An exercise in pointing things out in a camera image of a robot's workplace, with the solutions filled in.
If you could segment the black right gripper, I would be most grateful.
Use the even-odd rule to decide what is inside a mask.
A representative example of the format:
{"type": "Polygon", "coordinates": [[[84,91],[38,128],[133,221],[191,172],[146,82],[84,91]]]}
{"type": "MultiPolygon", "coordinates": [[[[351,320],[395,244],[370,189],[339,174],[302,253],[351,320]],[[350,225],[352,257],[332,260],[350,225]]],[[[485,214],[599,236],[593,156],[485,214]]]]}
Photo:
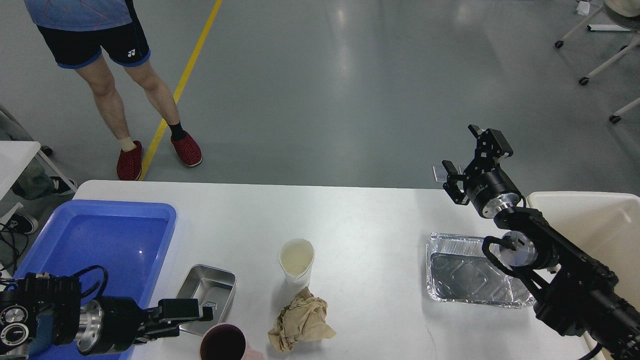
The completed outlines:
{"type": "Polygon", "coordinates": [[[467,166],[467,174],[460,173],[452,161],[441,162],[446,172],[443,189],[456,205],[472,203],[476,212],[485,219],[493,219],[500,211],[516,207],[523,195],[501,168],[504,158],[514,155],[514,150],[500,130],[481,129],[470,124],[467,127],[476,139],[473,159],[467,166]],[[458,183],[464,185],[464,191],[458,183]]]}

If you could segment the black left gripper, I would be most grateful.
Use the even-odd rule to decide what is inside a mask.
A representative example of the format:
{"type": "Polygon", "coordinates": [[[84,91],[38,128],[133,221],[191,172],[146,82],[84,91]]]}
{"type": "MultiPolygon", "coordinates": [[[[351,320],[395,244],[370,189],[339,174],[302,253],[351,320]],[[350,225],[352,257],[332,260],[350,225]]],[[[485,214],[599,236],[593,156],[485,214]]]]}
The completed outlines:
{"type": "Polygon", "coordinates": [[[152,324],[169,326],[143,326],[146,311],[132,298],[96,297],[80,308],[77,350],[83,356],[124,353],[132,346],[178,337],[181,324],[212,321],[214,310],[196,298],[163,298],[147,310],[147,317],[152,324]]]}

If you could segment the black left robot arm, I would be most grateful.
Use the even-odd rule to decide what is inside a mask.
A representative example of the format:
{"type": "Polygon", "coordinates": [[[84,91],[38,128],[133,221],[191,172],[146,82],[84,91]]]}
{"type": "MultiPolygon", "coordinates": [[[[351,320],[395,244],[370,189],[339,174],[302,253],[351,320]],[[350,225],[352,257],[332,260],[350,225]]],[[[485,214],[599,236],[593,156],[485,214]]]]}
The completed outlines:
{"type": "Polygon", "coordinates": [[[27,360],[39,319],[50,317],[54,346],[75,344],[82,356],[125,353],[160,338],[178,337],[180,326],[208,322],[210,306],[196,298],[165,298],[143,309],[131,297],[106,296],[109,273],[92,265],[70,276],[28,272],[2,278],[1,358],[27,360]]]}

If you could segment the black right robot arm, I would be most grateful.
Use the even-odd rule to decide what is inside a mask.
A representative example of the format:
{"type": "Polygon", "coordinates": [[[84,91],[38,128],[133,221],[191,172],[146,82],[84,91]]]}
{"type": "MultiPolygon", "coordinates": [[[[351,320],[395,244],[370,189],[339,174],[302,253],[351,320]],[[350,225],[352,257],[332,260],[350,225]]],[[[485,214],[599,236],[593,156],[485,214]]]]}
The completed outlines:
{"type": "Polygon", "coordinates": [[[483,255],[525,285],[539,321],[562,337],[588,333],[594,339],[596,346],[585,360],[601,350],[614,360],[637,360],[640,315],[615,293],[617,274],[555,230],[540,210],[527,207],[501,168],[501,160],[514,150],[500,130],[473,124],[468,129],[476,141],[474,157],[462,172],[442,161],[443,189],[455,204],[472,204],[482,218],[505,230],[502,237],[483,239],[483,255]]]}

